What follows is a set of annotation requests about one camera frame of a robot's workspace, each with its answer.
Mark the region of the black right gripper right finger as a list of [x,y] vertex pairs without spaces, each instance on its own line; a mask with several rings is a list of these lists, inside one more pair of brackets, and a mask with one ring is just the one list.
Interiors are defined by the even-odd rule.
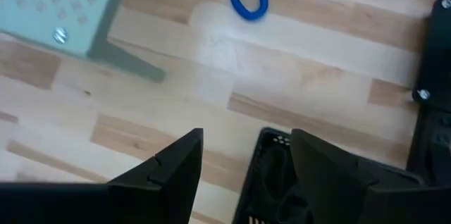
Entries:
[[292,130],[290,150],[313,224],[357,224],[366,189],[379,182],[362,158],[301,129]]

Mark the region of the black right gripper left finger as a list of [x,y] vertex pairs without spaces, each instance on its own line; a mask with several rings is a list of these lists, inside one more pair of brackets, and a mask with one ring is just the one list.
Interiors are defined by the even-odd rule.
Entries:
[[204,131],[195,128],[109,181],[110,224],[188,224],[202,170]]

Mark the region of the black plastic basket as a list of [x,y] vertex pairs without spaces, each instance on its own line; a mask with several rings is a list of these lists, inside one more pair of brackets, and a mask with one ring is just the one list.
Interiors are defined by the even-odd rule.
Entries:
[[[233,224],[313,224],[295,172],[290,135],[270,127],[260,131]],[[357,224],[388,224],[386,205],[377,198],[382,191],[386,189],[394,195],[419,189],[424,183],[405,170],[358,157],[362,158],[359,166],[374,174],[379,182],[366,189]]]

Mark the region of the green perforated metal shelf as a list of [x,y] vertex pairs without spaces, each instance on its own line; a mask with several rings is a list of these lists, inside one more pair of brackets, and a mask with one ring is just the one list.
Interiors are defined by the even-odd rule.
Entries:
[[108,42],[121,0],[0,0],[0,32],[160,82],[165,72]]

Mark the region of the black aluminium table frame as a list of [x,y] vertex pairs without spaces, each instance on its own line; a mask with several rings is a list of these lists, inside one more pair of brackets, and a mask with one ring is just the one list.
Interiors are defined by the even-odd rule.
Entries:
[[428,185],[451,187],[451,112],[419,109],[407,170]]

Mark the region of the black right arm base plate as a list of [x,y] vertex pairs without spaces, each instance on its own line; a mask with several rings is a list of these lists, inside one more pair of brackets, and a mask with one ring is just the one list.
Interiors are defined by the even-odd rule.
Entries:
[[451,0],[435,0],[416,81],[416,103],[451,113]]

